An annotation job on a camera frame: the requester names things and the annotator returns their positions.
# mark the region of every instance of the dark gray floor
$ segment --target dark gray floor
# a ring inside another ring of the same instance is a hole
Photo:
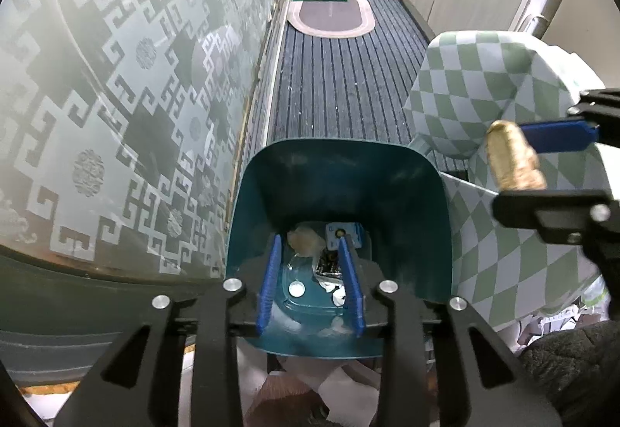
[[[399,0],[368,0],[375,29],[323,39],[286,27],[272,140],[300,137],[409,143],[402,112],[428,41]]]

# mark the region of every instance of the teal trash bin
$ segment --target teal trash bin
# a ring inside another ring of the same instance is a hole
[[[443,184],[431,163],[400,145],[363,140],[295,139],[258,152],[244,173],[229,236],[226,276],[283,237],[282,265],[268,327],[250,340],[269,353],[331,359],[380,356],[382,342],[355,337],[343,307],[315,280],[309,258],[295,257],[286,234],[313,223],[358,222],[362,259],[399,288],[436,302],[450,297],[452,249]],[[306,287],[292,297],[292,280]]]

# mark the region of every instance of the baseboard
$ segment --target baseboard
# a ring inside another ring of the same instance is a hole
[[[410,0],[401,0],[401,2],[428,39],[427,42],[435,39],[435,32],[431,30],[431,27],[427,23],[426,19],[424,19],[424,17],[420,14],[420,11],[414,7],[413,2]]]

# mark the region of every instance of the white wall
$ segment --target white wall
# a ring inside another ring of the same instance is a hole
[[[577,53],[608,87],[620,87],[620,11],[613,0],[562,0],[542,38]]]

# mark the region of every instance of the checkered chair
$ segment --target checkered chair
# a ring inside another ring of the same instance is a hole
[[[564,117],[580,90],[602,87],[579,57],[525,33],[450,32],[429,45],[404,106],[415,129],[411,148],[466,168],[469,182],[441,174],[453,231],[453,292],[496,330],[531,313],[557,313],[598,271],[577,247],[547,245],[492,218],[497,187],[484,134],[496,119]],[[610,189],[598,146],[539,159],[549,189]]]

